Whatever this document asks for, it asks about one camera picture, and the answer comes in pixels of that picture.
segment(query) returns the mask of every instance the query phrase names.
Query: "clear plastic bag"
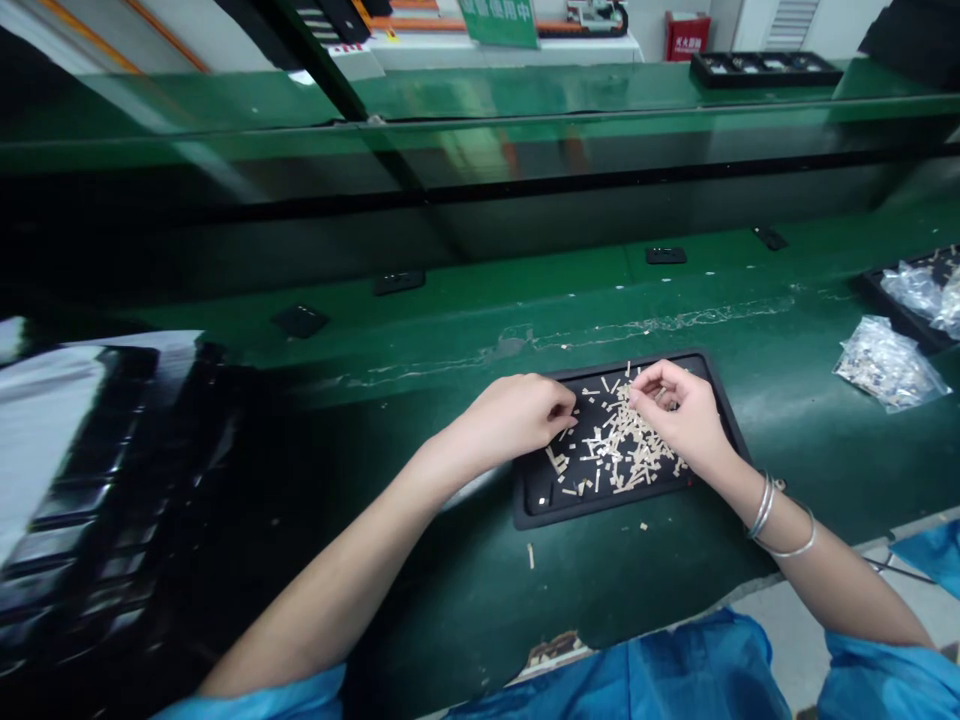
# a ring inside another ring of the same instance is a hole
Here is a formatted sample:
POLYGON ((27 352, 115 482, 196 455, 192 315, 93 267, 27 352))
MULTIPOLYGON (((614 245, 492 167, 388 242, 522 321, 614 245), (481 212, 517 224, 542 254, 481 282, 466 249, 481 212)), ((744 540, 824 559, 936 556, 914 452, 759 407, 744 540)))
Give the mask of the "clear plastic bag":
POLYGON ((943 286, 940 312, 930 323, 935 330, 943 330, 954 340, 960 340, 960 268, 953 271, 953 275, 943 286))
POLYGON ((896 271, 883 271, 880 287, 927 322, 940 312, 942 291, 933 279, 930 268, 915 268, 901 260, 896 271))
POLYGON ((895 333, 885 317, 864 315, 851 338, 840 344, 843 355, 833 372, 873 395, 888 413, 953 392, 917 350, 917 343, 895 333))

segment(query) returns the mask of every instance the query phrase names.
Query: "silver bracelet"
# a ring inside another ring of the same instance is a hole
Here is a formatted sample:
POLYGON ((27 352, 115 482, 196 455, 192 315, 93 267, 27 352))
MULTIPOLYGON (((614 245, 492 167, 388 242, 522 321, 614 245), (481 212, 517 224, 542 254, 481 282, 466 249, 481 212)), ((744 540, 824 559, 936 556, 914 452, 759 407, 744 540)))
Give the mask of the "silver bracelet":
POLYGON ((770 479, 770 473, 764 473, 766 481, 763 485, 763 499, 760 500, 760 508, 757 510, 757 519, 753 521, 753 527, 747 530, 747 539, 753 540, 763 529, 767 517, 770 515, 770 508, 773 506, 773 482, 770 479))
POLYGON ((765 544, 764 544, 763 542, 761 542, 759 539, 757 539, 757 538, 754 538, 754 539, 753 539, 753 541, 754 541, 757 545, 759 545, 760 547, 762 547, 764 550, 766 550, 768 553, 770 553, 770 554, 773 555, 774 557, 786 558, 786 557, 796 557, 797 555, 802 555, 802 554, 805 553, 807 550, 809 550, 810 548, 813 547, 813 543, 814 543, 814 542, 816 541, 816 539, 817 539, 817 519, 816 519, 815 517, 813 517, 813 510, 811 510, 809 507, 807 507, 806 505, 804 505, 804 504, 803 504, 802 502, 800 502, 799 500, 794 500, 794 502, 795 502, 797 505, 799 505, 800 507, 802 507, 804 510, 806 510, 806 511, 807 511, 807 515, 810 516, 810 526, 813 528, 813 529, 811 530, 811 532, 810 532, 810 539, 807 540, 807 544, 804 545, 804 546, 803 546, 802 548, 800 548, 799 550, 794 550, 793 552, 788 552, 788 553, 778 553, 776 550, 771 550, 769 547, 767 547, 767 545, 765 545, 765 544))
POLYGON ((770 511, 773 510, 773 501, 777 496, 777 484, 773 481, 773 478, 770 477, 770 473, 768 473, 766 470, 763 471, 763 474, 766 475, 767 483, 770 485, 770 501, 767 503, 767 509, 764 511, 763 517, 760 518, 760 524, 757 526, 757 532, 753 535, 754 538, 759 537, 760 533, 763 532, 763 528, 766 527, 767 518, 770 517, 770 511))

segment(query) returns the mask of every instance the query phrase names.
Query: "green sign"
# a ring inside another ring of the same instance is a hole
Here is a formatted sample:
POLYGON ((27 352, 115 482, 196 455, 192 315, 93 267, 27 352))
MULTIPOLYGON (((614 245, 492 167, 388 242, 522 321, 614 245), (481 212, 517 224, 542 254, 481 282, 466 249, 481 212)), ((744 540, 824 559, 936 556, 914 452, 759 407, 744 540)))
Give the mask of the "green sign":
POLYGON ((540 47, 531 0, 460 0, 467 33, 481 45, 540 47))

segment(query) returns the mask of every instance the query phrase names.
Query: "red box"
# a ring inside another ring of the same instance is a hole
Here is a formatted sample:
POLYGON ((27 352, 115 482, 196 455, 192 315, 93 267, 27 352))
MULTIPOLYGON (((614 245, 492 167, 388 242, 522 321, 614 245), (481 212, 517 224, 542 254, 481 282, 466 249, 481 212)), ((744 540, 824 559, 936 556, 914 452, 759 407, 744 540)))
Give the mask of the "red box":
POLYGON ((696 52, 706 52, 710 17, 706 13, 667 12, 667 43, 664 60, 689 62, 696 52))

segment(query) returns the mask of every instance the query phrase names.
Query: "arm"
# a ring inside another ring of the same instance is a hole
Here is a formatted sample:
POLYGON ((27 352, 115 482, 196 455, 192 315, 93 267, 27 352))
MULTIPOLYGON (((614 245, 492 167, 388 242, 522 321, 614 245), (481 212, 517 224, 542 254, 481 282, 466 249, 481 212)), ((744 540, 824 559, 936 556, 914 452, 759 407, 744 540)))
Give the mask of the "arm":
MULTIPOLYGON (((727 441, 710 384, 661 360, 637 376, 630 395, 664 441, 752 526, 765 481, 727 441), (674 402, 679 408, 668 412, 674 402)), ((778 552, 790 552, 802 548, 811 531, 806 511, 777 493, 759 539, 778 552)), ((827 630, 887 645, 933 648, 923 625, 893 588, 823 525, 817 523, 816 542, 808 551, 774 559, 827 630)))
POLYGON ((443 504, 481 473, 576 425, 575 402, 572 392, 539 375, 494 382, 280 593, 200 694, 244 695, 342 662, 443 504))

